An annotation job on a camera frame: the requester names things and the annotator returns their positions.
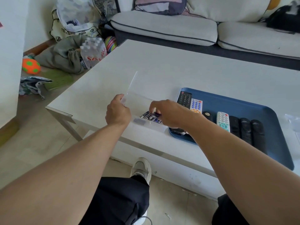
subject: floor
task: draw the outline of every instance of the floor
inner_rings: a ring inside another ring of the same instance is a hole
[[[19,98],[20,130],[0,147],[0,189],[38,164],[66,150],[76,140],[45,109],[66,87],[46,92],[45,100],[29,95]],[[88,132],[73,125],[83,137]],[[104,176],[129,177],[131,167],[109,160]],[[217,202],[188,193],[181,187],[152,176],[148,217],[155,225],[211,224]]]

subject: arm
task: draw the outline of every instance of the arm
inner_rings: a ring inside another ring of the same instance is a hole
[[[0,192],[2,224],[78,224],[119,137],[130,122],[117,95],[107,126],[16,179]]]
[[[154,108],[165,125],[182,128],[193,137],[248,223],[299,224],[299,176],[176,102],[153,102],[149,110]]]

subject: left hand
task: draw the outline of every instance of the left hand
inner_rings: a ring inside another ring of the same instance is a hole
[[[131,112],[128,107],[123,106],[121,99],[124,94],[119,94],[114,97],[114,99],[107,106],[107,112],[105,120],[107,124],[118,124],[128,126],[131,120]]]

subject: colorful ball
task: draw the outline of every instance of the colorful ball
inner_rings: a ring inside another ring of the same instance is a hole
[[[40,64],[34,59],[24,58],[22,70],[28,74],[38,74],[40,72]]]
[[[105,40],[105,46],[108,53],[112,52],[117,47],[117,41],[114,36],[109,36]]]

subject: white coffee table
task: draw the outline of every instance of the white coffee table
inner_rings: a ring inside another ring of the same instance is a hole
[[[139,71],[148,74],[141,94],[153,100],[174,97],[183,87],[272,108],[278,115],[298,170],[300,145],[284,114],[300,116],[300,72],[170,47],[127,40],[46,108],[77,139],[69,122],[96,131],[106,125],[106,107],[125,93]],[[198,146],[130,123],[112,156],[132,164],[140,156],[154,175],[217,198],[224,190]]]

